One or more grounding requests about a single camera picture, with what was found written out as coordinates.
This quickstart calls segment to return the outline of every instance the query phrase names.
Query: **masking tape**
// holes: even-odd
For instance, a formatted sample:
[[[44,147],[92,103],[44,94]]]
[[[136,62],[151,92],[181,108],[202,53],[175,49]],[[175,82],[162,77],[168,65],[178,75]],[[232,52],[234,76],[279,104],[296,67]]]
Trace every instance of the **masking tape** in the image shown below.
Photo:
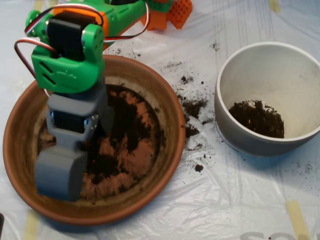
[[[38,231],[39,215],[33,210],[26,214],[23,240],[36,240]]]
[[[279,0],[269,0],[269,7],[272,12],[275,12],[276,14],[280,13],[280,4]]]
[[[308,228],[305,224],[304,217],[301,213],[297,200],[288,201],[286,203],[292,227],[297,240],[311,240]]]
[[[45,0],[34,0],[33,9],[42,12],[44,5],[45,5]]]

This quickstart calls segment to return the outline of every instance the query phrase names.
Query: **plastic sheet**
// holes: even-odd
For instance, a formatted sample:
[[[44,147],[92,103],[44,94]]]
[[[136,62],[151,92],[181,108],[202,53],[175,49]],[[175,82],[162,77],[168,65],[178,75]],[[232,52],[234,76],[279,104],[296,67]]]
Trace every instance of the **plastic sheet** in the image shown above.
[[[46,7],[55,2],[39,1],[0,1],[1,144],[12,107],[33,81],[14,52],[14,41],[24,36],[26,15],[35,3]],[[227,146],[214,121],[202,124],[215,118],[213,93],[219,68],[240,47],[280,41],[320,60],[319,16],[317,0],[193,1],[182,30],[168,23],[165,32],[146,32],[114,44],[107,53],[150,66],[188,100],[208,100],[199,118],[190,118],[199,134],[189,139],[173,178],[148,206],[123,221],[95,227],[67,226],[33,214],[0,161],[2,239],[291,240],[296,236],[286,209],[289,200],[299,202],[311,239],[317,239],[317,234],[320,239],[320,136],[284,156],[254,158]],[[129,33],[141,29],[137,23]],[[23,46],[29,60],[32,49]],[[193,81],[184,84],[183,76]],[[196,164],[203,171],[196,172]]]

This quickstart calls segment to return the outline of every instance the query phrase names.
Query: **gray 3d printed part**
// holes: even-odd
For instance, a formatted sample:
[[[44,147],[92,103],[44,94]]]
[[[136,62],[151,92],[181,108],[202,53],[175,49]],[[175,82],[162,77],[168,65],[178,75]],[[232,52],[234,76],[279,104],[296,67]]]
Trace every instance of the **gray 3d printed part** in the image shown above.
[[[61,146],[41,151],[34,166],[34,182],[38,193],[51,198],[77,201],[87,158],[86,152]]]
[[[51,95],[46,124],[56,138],[56,146],[40,152],[35,162],[34,181],[39,194],[68,201],[79,199],[88,158],[80,150],[80,143],[91,139],[98,124],[108,134],[115,113],[107,104],[103,77],[86,92]]]

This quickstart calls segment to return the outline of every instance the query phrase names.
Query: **orange robot part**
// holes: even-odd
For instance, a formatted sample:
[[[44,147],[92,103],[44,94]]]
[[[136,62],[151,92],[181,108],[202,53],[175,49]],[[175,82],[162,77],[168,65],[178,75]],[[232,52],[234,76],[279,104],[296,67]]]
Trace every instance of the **orange robot part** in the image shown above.
[[[159,3],[167,3],[168,0],[156,0]],[[151,9],[150,10],[150,23],[147,28],[148,31],[155,29],[166,30],[167,21],[170,21],[176,29],[182,29],[186,23],[188,17],[192,12],[192,2],[191,0],[176,0],[173,1],[169,12],[160,12]],[[147,16],[144,15],[140,19],[143,25],[146,24]]]

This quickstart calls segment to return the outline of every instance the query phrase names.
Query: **white ceramic pot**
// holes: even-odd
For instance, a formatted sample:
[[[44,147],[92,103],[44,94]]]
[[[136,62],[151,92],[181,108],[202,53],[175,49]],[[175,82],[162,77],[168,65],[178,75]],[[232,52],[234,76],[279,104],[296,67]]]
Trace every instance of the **white ceramic pot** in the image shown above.
[[[284,138],[257,134],[229,113],[234,103],[261,100],[284,122]],[[309,141],[320,131],[320,63],[307,52],[280,42],[260,42],[235,52],[216,81],[216,123],[236,150],[276,156]]]

